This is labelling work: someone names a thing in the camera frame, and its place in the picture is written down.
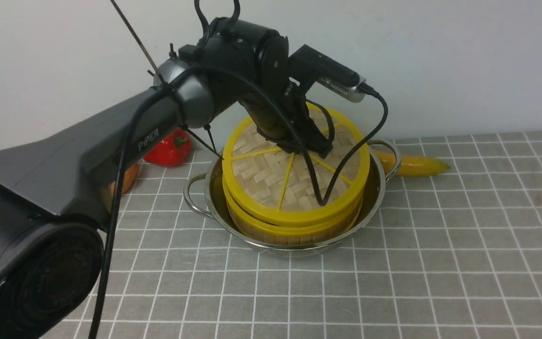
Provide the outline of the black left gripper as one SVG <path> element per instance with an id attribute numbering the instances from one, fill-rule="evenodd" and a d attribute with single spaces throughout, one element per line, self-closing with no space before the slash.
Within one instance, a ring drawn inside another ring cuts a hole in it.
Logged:
<path id="1" fill-rule="evenodd" d="M 328 134 L 318 128 L 310 116 L 308 103 L 325 118 Z M 323 159 L 333 150 L 334 123 L 325 107 L 307 99 L 296 83 L 288 83 L 283 91 L 250 92 L 242 105 L 257 126 L 257 132 L 287 153 L 314 152 Z"/>

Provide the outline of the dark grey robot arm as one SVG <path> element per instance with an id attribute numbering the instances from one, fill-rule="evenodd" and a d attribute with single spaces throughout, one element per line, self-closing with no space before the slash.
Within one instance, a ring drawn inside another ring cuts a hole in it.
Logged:
<path id="1" fill-rule="evenodd" d="M 289 53 L 276 30 L 213 20 L 198 45 L 171 52 L 153 86 L 41 141 L 0 150 L 0 339 L 38 339 L 92 292 L 109 265 L 111 185 L 170 132 L 241 103 L 260 132 L 322 150 L 304 94 L 327 56 Z"/>

